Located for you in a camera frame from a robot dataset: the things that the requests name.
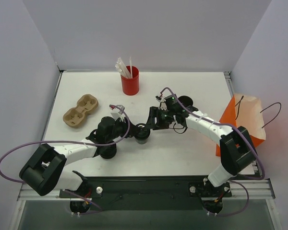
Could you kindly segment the black cup lid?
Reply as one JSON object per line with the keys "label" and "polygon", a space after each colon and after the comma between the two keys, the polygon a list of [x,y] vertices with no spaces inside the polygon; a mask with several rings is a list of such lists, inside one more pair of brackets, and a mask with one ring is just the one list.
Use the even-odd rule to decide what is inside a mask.
{"label": "black cup lid", "polygon": [[139,123],[136,125],[137,128],[139,128],[139,132],[135,135],[135,137],[149,137],[150,136],[150,129],[145,127],[144,123]]}

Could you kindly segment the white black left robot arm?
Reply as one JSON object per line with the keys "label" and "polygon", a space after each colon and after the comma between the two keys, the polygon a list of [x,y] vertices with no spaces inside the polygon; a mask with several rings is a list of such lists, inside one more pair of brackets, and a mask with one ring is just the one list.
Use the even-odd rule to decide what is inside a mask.
{"label": "white black left robot arm", "polygon": [[79,144],[56,147],[40,145],[20,170],[19,176],[40,196],[47,195],[53,189],[67,189],[82,197],[89,190],[88,179],[76,170],[65,171],[66,165],[96,156],[111,159],[117,153],[114,139],[134,137],[144,143],[149,135],[150,131],[142,123],[135,126],[127,118],[106,116],[101,119],[97,129]]}

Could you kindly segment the black paper coffee cup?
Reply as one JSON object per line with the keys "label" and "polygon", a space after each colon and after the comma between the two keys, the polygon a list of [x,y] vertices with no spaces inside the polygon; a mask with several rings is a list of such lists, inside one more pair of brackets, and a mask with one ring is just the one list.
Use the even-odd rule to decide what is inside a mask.
{"label": "black paper coffee cup", "polygon": [[139,144],[145,144],[148,141],[149,137],[144,137],[144,138],[136,137],[135,139]]}

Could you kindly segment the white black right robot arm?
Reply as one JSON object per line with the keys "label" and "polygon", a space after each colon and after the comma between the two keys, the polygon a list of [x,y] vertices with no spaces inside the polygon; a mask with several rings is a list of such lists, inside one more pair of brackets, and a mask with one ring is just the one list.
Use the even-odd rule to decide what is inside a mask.
{"label": "white black right robot arm", "polygon": [[146,128],[162,130],[181,125],[185,129],[198,131],[219,146],[221,163],[204,179],[206,194],[215,195],[220,186],[256,160],[257,153],[246,128],[214,121],[194,107],[188,96],[159,96],[157,99],[159,106],[149,108]]}

